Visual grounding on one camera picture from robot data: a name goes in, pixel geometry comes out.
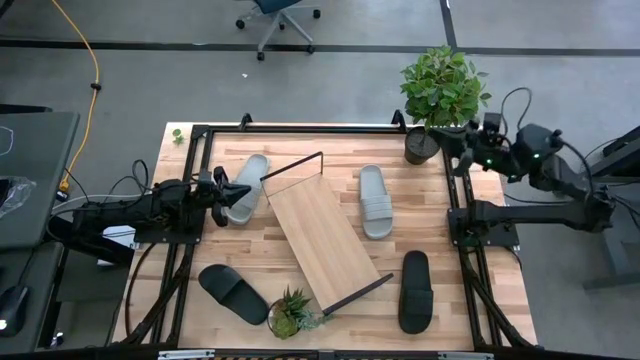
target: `black slide sandal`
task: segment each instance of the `black slide sandal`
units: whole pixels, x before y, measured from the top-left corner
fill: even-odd
[[[398,321],[407,334],[419,334],[431,323],[433,291],[429,259],[422,251],[409,251],[402,261]]]
[[[198,282],[220,305],[249,324],[260,325],[267,319],[267,302],[232,268],[208,266],[198,275]]]

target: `plastic bag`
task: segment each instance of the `plastic bag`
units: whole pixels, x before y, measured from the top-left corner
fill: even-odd
[[[2,218],[27,201],[36,183],[23,176],[0,176],[0,180],[9,180],[7,198],[0,205],[0,218]]]

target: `slipper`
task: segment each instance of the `slipper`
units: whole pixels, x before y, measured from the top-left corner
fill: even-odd
[[[232,224],[244,225],[249,222],[262,192],[260,178],[267,175],[268,170],[269,159],[264,155],[251,155],[246,164],[244,164],[233,183],[249,185],[251,186],[251,191],[233,204],[231,208],[225,209],[227,217]]]
[[[407,334],[423,332],[433,315],[429,260],[422,251],[409,251],[402,261],[398,321]]]
[[[382,239],[391,233],[391,196],[384,186],[382,170],[376,165],[360,170],[360,205],[362,226],[369,239]]]
[[[216,264],[202,270],[198,282],[220,305],[252,325],[269,315],[267,302],[232,268]]]

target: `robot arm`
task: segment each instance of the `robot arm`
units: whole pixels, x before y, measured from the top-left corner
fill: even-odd
[[[150,229],[185,233],[195,225],[197,212],[211,209],[218,226],[226,226],[223,207],[231,207],[251,191],[251,186],[231,184],[222,167],[213,174],[204,171],[195,182],[177,179],[156,184],[151,193],[131,201],[88,202],[73,212],[72,237],[100,236],[110,226],[128,225],[136,230]]]
[[[432,128],[431,136],[442,150],[459,159],[455,176],[462,176],[471,164],[484,171],[493,170],[508,177],[508,182],[529,176],[529,184],[542,191],[567,195],[574,201],[562,205],[500,207],[476,200],[469,205],[461,226],[473,232],[486,232],[499,224],[564,224],[577,230],[601,232],[611,227],[614,202],[604,190],[590,193],[587,181],[569,168],[556,153],[563,147],[559,130],[550,131],[528,124],[518,131],[511,144],[499,133],[500,117],[484,121],[483,128],[470,121],[463,128]]]

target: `black desk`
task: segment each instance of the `black desk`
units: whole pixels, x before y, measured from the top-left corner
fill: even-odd
[[[58,243],[47,243],[37,248],[25,276],[25,284],[29,287],[29,299],[24,327],[14,337],[0,338],[0,354],[26,353],[36,348],[63,251],[62,245]],[[0,253],[0,291],[5,291],[18,282],[20,272],[30,254],[31,250]]]
[[[0,291],[18,282],[31,249],[42,241],[77,125],[78,115],[73,113],[0,115],[0,126],[14,132],[11,152],[0,156],[0,176],[25,176],[37,183],[22,207],[0,218]],[[8,148],[9,140],[0,133],[0,152]],[[25,276],[30,291],[24,327],[14,337],[0,338],[0,354],[32,352],[37,347],[63,254],[57,243],[36,248]]]
[[[42,241],[58,184],[78,126],[74,113],[0,115],[0,126],[13,130],[13,149],[0,156],[0,176],[25,176],[37,186],[27,202],[0,218],[0,251],[32,248]],[[0,151],[10,137],[0,129]]]

